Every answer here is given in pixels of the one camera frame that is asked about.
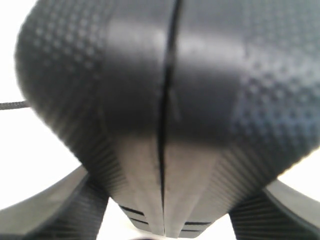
black cable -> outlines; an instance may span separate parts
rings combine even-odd
[[[0,111],[1,110],[24,109],[24,108],[28,108],[28,107],[29,107],[29,105],[26,101],[0,103]]]

curved black arm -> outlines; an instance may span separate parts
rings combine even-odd
[[[47,190],[0,211],[1,240],[95,240],[107,194],[79,167]]]
[[[238,240],[320,239],[320,202],[278,180],[229,214]]]

textured dotted surface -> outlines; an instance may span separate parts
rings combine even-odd
[[[244,71],[230,141],[192,223],[222,217],[320,142],[320,2],[243,0],[242,6]],[[139,210],[97,98],[112,8],[111,0],[40,0],[22,28],[16,66],[37,114],[119,204]]]
[[[243,1],[244,73],[230,142],[189,222],[219,219],[319,146],[319,12],[317,0]]]
[[[116,201],[137,209],[97,98],[112,7],[110,0],[38,1],[19,35],[16,68],[23,94],[41,119],[89,172],[94,169]]]

white background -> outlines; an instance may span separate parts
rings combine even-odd
[[[20,25],[35,2],[0,3],[0,103],[23,100],[16,83],[13,54]],[[320,201],[319,158],[320,151],[314,152],[280,179]],[[32,110],[0,111],[0,210],[45,190],[79,165]],[[116,240],[165,239],[135,229],[113,201],[107,207],[98,240],[109,236]],[[230,218],[218,220],[197,239],[235,240]]]

black 3d printed part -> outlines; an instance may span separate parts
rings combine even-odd
[[[47,190],[0,211],[1,240],[95,240],[107,194],[79,167]]]
[[[194,238],[319,146],[319,12],[318,0],[39,0],[18,82],[136,227]]]
[[[276,180],[230,212],[238,240],[319,240],[320,202]]]

